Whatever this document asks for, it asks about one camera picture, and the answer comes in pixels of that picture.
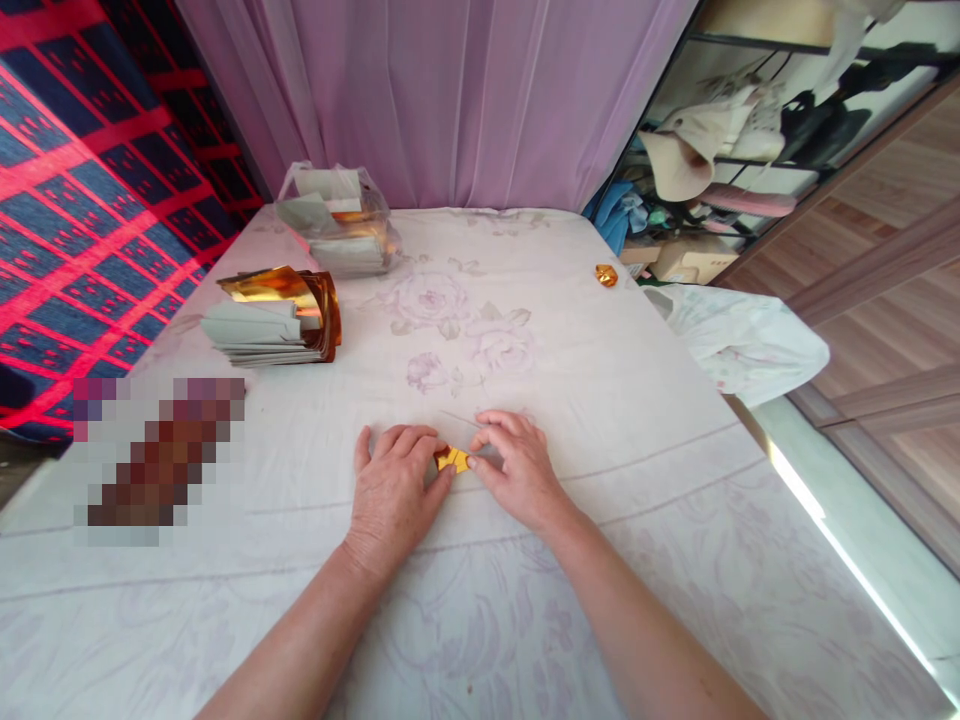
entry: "hand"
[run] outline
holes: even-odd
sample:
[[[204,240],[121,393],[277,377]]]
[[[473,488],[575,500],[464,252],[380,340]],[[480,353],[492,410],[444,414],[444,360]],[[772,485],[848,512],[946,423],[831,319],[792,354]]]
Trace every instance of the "hand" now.
[[[470,452],[493,445],[503,457],[503,470],[473,455],[467,464],[504,510],[541,536],[579,512],[553,472],[543,430],[522,415],[502,410],[482,412],[477,422],[489,427],[474,436]]]
[[[430,530],[456,474],[447,466],[424,488],[427,465],[444,447],[433,428],[395,425],[380,436],[371,459],[370,428],[360,432],[353,459],[357,488],[343,548],[365,572],[389,580]]]

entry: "wooden wardrobe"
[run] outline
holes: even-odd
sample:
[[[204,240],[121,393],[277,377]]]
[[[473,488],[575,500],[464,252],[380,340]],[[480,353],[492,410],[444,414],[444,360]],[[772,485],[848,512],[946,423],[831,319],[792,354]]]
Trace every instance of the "wooden wardrobe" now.
[[[782,298],[827,341],[790,398],[960,577],[960,81],[714,284]]]

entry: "paper bundle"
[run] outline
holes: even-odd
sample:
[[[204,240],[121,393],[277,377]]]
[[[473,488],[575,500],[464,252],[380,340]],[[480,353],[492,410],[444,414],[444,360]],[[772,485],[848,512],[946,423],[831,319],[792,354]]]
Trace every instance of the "paper bundle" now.
[[[200,326],[232,365],[333,362],[341,327],[329,273],[285,266],[217,283],[233,300],[211,307]]]
[[[309,162],[293,163],[276,208],[321,267],[338,277],[385,273],[400,248],[390,208],[364,168],[315,170]]]

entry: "bed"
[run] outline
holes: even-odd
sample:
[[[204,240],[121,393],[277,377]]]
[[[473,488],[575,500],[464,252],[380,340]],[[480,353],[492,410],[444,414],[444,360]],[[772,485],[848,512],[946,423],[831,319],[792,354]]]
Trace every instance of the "bed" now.
[[[262,209],[137,363],[130,398],[3,513],[0,716],[190,717],[342,539],[360,428],[424,422],[464,447],[475,412],[490,407],[545,430],[567,491],[772,717],[949,714],[585,219],[452,209],[392,219],[398,266],[337,283],[336,362],[241,371],[199,327],[226,299],[214,280],[313,267]],[[598,263],[618,268],[615,287],[597,282]],[[185,525],[132,547],[74,527],[87,487],[142,437],[175,378],[239,376],[244,420],[204,471]],[[468,472],[383,599],[329,715],[622,711],[553,557]]]

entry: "person's left hand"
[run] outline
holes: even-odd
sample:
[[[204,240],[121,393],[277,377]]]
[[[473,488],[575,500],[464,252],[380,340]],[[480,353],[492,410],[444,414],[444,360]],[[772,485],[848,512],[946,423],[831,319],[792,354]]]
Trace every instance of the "person's left hand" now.
[[[353,459],[357,489],[343,547],[364,571],[393,577],[430,530],[456,474],[448,465],[424,488],[427,465],[444,447],[431,427],[395,425],[380,436],[371,458],[370,428],[360,432]]]

